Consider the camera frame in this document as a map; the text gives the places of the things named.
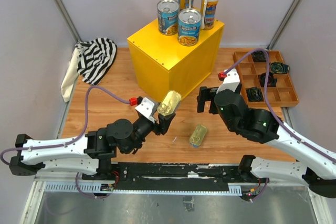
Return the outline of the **gold tin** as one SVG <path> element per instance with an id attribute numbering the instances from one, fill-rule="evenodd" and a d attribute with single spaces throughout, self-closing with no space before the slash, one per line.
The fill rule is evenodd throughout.
<path id="1" fill-rule="evenodd" d="M 198 148 L 201 145 L 206 133 L 207 128 L 205 126 L 201 124 L 197 125 L 194 132 L 190 136 L 189 139 L 190 146 Z"/>
<path id="2" fill-rule="evenodd" d="M 174 90 L 169 91 L 157 108 L 158 114 L 168 116 L 175 113 L 181 100 L 182 96 L 178 92 Z"/>

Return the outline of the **blue Progresso soup can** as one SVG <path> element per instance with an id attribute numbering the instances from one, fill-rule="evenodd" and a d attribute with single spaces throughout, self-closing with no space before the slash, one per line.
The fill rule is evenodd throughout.
<path id="1" fill-rule="evenodd" d="M 161 0 L 157 4 L 159 32 L 172 36 L 178 30 L 179 3 L 176 0 Z"/>

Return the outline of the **yellow tall congee can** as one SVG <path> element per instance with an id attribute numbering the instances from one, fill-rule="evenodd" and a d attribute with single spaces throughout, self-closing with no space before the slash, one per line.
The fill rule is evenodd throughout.
<path id="1" fill-rule="evenodd" d="M 219 0 L 202 0 L 201 3 L 201 29 L 210 30 L 214 27 L 215 12 Z"/>

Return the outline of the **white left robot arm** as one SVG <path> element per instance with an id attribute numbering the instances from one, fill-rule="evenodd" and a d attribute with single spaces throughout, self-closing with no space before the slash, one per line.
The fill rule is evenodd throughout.
<path id="1" fill-rule="evenodd" d="M 112 175 L 110 161 L 117 152 L 135 154 L 153 132 L 164 135 L 176 114 L 158 115 L 150 121 L 143 115 L 131 123 L 119 119 L 81 137 L 56 140 L 33 140 L 27 134 L 17 136 L 9 169 L 16 176 L 35 175 L 40 170 L 49 172 L 80 172 L 108 179 Z"/>

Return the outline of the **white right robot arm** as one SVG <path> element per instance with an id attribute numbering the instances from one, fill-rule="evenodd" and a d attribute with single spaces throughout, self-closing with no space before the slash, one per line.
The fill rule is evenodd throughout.
<path id="1" fill-rule="evenodd" d="M 252 109 L 238 90 L 200 87 L 197 111 L 204 111 L 209 101 L 211 114 L 218 114 L 227 129 L 249 141 L 267 144 L 295 158 L 293 162 L 271 161 L 244 155 L 238 177 L 244 182 L 253 178 L 277 178 L 300 183 L 314 193 L 335 198 L 335 153 L 297 133 L 269 110 Z"/>

